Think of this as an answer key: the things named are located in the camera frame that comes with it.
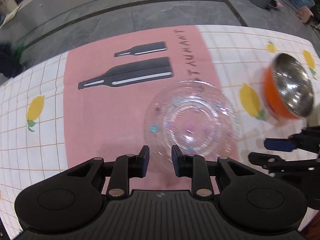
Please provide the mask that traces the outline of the pink space heater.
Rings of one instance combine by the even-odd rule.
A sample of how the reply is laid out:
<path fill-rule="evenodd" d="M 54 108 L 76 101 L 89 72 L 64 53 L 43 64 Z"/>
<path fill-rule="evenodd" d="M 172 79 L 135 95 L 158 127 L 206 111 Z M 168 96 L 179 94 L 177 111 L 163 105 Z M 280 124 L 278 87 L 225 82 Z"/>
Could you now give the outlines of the pink space heater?
<path fill-rule="evenodd" d="M 312 11 L 306 5 L 298 9 L 297 15 L 306 25 L 310 24 L 314 19 Z"/>

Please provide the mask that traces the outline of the orange steel bowl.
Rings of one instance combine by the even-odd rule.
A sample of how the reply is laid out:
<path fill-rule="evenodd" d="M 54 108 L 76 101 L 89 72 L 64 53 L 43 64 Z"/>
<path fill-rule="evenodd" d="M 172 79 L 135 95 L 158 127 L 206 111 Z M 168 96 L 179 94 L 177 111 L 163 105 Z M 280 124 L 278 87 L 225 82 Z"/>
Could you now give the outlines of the orange steel bowl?
<path fill-rule="evenodd" d="M 291 55 L 276 55 L 265 69 L 263 93 L 271 111 L 283 119 L 304 119 L 313 111 L 315 93 L 304 67 Z"/>

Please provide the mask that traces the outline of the small clear glass plate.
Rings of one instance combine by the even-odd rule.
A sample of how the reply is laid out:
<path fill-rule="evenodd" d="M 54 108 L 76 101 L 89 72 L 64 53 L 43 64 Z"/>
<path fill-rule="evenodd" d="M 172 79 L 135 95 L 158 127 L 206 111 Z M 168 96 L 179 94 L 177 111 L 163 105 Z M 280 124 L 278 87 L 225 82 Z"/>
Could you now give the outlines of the small clear glass plate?
<path fill-rule="evenodd" d="M 240 125 L 232 103 L 215 86 L 181 81 L 160 91 L 144 118 L 145 143 L 155 169 L 173 172 L 171 148 L 209 161 L 236 158 Z"/>

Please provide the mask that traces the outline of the checked lemon tablecloth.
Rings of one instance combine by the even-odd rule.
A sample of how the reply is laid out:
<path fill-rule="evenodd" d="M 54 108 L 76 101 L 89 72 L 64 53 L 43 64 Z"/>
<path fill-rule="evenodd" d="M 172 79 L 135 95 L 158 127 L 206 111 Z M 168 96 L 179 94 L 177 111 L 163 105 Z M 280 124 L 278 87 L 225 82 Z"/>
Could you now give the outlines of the checked lemon tablecloth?
<path fill-rule="evenodd" d="M 295 57 L 319 92 L 319 52 L 310 41 L 276 31 L 228 25 L 138 31 L 47 59 L 1 82 L 1 220 L 21 231 L 14 202 L 26 187 L 95 156 L 113 161 L 145 145 L 146 110 L 165 87 L 184 80 L 214 85 L 232 103 L 238 142 L 219 149 L 247 162 L 265 137 L 299 132 L 302 120 L 279 122 L 263 97 L 263 74 L 278 53 Z M 123 64 L 168 57 L 172 76 L 121 87 L 79 89 L 81 81 Z"/>

